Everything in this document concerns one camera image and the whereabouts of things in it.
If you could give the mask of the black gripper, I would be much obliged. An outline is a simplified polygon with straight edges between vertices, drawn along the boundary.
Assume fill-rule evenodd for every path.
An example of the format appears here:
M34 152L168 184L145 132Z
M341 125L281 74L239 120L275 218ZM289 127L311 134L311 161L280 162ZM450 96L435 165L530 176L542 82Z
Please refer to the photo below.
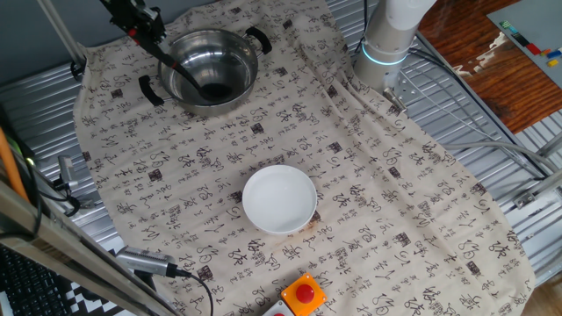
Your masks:
M111 14L110 23L124 31L136 44L139 28L155 43L162 42L166 30L158 7L146 7L143 0L101 0Z

